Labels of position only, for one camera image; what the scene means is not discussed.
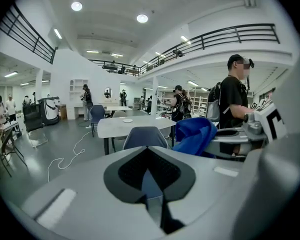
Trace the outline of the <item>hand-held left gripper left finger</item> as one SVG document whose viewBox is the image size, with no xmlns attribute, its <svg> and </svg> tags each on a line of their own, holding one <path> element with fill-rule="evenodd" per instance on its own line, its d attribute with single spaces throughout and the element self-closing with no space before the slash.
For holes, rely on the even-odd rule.
<svg viewBox="0 0 300 240">
<path fill-rule="evenodd" d="M 21 209 L 45 230 L 44 239 L 158 240 L 165 233 L 141 204 L 116 198 L 104 183 L 106 168 L 136 147 L 71 166 L 29 196 Z"/>
</svg>

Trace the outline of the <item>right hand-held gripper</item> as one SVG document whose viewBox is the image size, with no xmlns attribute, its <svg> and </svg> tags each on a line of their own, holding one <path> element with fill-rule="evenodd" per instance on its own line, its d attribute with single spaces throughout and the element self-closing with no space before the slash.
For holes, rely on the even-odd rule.
<svg viewBox="0 0 300 240">
<path fill-rule="evenodd" d="M 219 158 L 245 158 L 250 152 L 251 141 L 265 141 L 267 144 L 286 137 L 286 125 L 274 102 L 263 101 L 253 112 L 244 115 L 242 127 L 219 129 L 204 151 Z"/>
</svg>

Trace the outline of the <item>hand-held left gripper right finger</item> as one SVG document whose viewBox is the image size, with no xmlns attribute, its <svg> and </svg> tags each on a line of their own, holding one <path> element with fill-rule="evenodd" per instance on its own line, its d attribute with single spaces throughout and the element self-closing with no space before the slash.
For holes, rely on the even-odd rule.
<svg viewBox="0 0 300 240">
<path fill-rule="evenodd" d="M 173 232 L 162 232 L 160 240 L 251 240 L 258 236 L 257 150 L 244 163 L 161 147 L 150 150 L 187 164 L 195 172 L 189 192 L 164 206 L 161 221 Z"/>
</svg>

